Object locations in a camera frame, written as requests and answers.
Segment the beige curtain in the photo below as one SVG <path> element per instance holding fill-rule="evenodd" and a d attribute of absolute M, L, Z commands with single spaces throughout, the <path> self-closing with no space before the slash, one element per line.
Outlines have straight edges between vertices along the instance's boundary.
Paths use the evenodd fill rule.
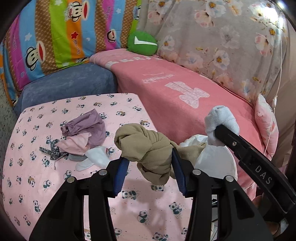
<path fill-rule="evenodd" d="M 292 139 L 295 129 L 295 30 L 288 23 L 289 43 L 282 64 L 282 76 L 276 79 L 266 101 L 271 104 L 277 95 L 275 117 L 279 138 L 272 163 L 278 168 L 287 165 L 292 152 Z"/>

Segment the black white patterned fabric scrap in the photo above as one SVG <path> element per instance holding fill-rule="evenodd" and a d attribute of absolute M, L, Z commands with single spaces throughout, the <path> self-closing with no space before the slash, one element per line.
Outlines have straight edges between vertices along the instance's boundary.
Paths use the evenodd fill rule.
<path fill-rule="evenodd" d="M 50 156 L 50 160 L 60 160 L 63 157 L 67 157 L 69 154 L 67 152 L 61 151 L 60 148 L 56 145 L 60 142 L 58 139 L 54 139 L 50 142 L 50 149 L 39 147 L 39 150 Z"/>

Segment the purple cloth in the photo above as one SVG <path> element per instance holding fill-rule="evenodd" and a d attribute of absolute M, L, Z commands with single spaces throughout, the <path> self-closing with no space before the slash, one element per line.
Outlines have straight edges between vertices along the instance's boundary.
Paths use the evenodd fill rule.
<path fill-rule="evenodd" d="M 87 141 L 90 148 L 101 146 L 106 138 L 105 123 L 95 109 L 67 122 L 61 131 L 65 137 L 90 133 Z"/>

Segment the green round pillow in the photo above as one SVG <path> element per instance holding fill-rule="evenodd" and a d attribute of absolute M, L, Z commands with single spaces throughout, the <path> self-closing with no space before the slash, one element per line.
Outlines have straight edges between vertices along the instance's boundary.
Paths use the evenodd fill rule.
<path fill-rule="evenodd" d="M 152 56 L 157 52 L 158 43 L 152 35 L 143 31 L 134 31 L 128 36 L 127 49 L 133 53 Z"/>

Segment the light pink cloth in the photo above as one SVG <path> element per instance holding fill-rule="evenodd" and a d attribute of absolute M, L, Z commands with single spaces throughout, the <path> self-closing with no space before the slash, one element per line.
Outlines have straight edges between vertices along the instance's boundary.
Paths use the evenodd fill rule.
<path fill-rule="evenodd" d="M 83 156 L 89 150 L 88 141 L 91 133 L 80 133 L 75 136 L 68 136 L 55 144 L 60 150 L 69 154 Z"/>

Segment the light blue white cloth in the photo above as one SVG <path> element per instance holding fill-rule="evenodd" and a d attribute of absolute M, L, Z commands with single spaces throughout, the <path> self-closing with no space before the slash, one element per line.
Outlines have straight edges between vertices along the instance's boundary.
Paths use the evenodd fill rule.
<path fill-rule="evenodd" d="M 215 129 L 217 126 L 223 125 L 229 130 L 239 135 L 240 128 L 230 109 L 224 105 L 218 105 L 211 109 L 209 114 L 205 117 L 205 132 L 208 136 L 207 143 L 212 146 L 225 146 L 215 136 Z"/>

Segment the small pink pillow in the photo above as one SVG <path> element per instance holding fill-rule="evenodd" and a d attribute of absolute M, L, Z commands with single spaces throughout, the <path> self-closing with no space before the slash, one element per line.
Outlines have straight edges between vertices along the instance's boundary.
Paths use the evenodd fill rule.
<path fill-rule="evenodd" d="M 255 102 L 255 122 L 265 145 L 265 155 L 271 160 L 278 145 L 279 131 L 273 110 L 262 94 Z"/>

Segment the pink blanket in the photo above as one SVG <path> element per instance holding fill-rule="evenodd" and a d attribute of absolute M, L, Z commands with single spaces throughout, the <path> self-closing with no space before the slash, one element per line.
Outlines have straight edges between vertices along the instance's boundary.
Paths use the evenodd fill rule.
<path fill-rule="evenodd" d="M 116 76 L 119 92 L 137 94 L 157 131 L 170 140 L 180 143 L 205 134 L 205 116 L 224 105 L 234 114 L 240 135 L 264 151 L 253 107 L 214 81 L 157 56 L 126 49 L 98 52 L 89 61 Z"/>

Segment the grey floral sheet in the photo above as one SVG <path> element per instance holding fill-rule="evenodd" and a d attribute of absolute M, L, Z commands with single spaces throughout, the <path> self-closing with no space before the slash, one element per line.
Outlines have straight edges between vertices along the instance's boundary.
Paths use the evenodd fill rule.
<path fill-rule="evenodd" d="M 289 42 L 287 19 L 272 1 L 142 1 L 137 28 L 157 55 L 255 103 L 267 96 Z"/>

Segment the pink panda print sheet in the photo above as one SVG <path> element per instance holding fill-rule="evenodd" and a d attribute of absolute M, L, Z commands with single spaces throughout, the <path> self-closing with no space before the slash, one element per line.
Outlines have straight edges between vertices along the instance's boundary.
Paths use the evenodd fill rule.
<path fill-rule="evenodd" d="M 114 144 L 116 130 L 127 123 L 141 123 L 154 130 L 139 97 L 133 93 L 90 95 L 57 100 L 25 109 L 12 132 L 2 175 L 4 209 L 20 234 L 28 239 L 47 204 L 67 177 L 87 178 L 99 168 L 84 171 L 68 158 L 51 160 L 40 151 L 53 140 L 63 140 L 61 127 L 96 110 L 104 120 L 104 151 L 111 160 L 121 152 Z M 179 192 L 175 180 L 151 185 L 130 163 L 121 193 L 109 201 L 118 240 L 184 240 L 191 200 Z"/>

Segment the colourful striped monkey pillow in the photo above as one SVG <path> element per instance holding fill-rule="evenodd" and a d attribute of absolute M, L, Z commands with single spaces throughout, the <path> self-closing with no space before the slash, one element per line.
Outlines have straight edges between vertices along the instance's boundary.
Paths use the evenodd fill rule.
<path fill-rule="evenodd" d="M 126 47 L 141 1 L 30 1 L 1 41 L 1 81 L 10 105 L 48 74 Z"/>

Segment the white sock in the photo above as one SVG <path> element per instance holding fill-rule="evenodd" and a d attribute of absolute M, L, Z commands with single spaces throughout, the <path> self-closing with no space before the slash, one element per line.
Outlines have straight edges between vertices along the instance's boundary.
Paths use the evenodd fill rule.
<path fill-rule="evenodd" d="M 107 148 L 104 146 L 98 146 L 98 147 L 89 149 L 85 153 L 85 156 L 87 158 L 81 162 L 78 162 L 78 164 L 76 164 L 75 169 L 76 171 L 80 172 L 94 165 L 101 169 L 105 169 L 110 162 L 109 157 L 114 152 L 115 152 L 115 149 L 113 147 Z"/>

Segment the tan knotted cloth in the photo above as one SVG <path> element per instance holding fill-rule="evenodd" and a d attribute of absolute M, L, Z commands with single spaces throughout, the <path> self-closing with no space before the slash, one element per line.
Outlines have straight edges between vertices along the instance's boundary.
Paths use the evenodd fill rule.
<path fill-rule="evenodd" d="M 165 185 L 170 177 L 175 177 L 171 170 L 173 148 L 182 159 L 194 165 L 206 147 L 206 143 L 182 147 L 163 133 L 147 130 L 137 123 L 120 127 L 115 133 L 114 143 L 121 150 L 122 157 L 137 162 L 143 177 L 153 185 Z"/>

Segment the white lined trash bin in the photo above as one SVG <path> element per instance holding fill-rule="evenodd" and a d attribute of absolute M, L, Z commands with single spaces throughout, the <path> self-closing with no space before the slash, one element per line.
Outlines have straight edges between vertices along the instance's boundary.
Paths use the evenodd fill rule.
<path fill-rule="evenodd" d="M 180 147 L 204 147 L 201 154 L 192 161 L 195 169 L 200 169 L 210 177 L 223 179 L 232 176 L 238 180 L 236 162 L 226 146 L 209 145 L 205 135 L 194 135 L 180 143 Z"/>

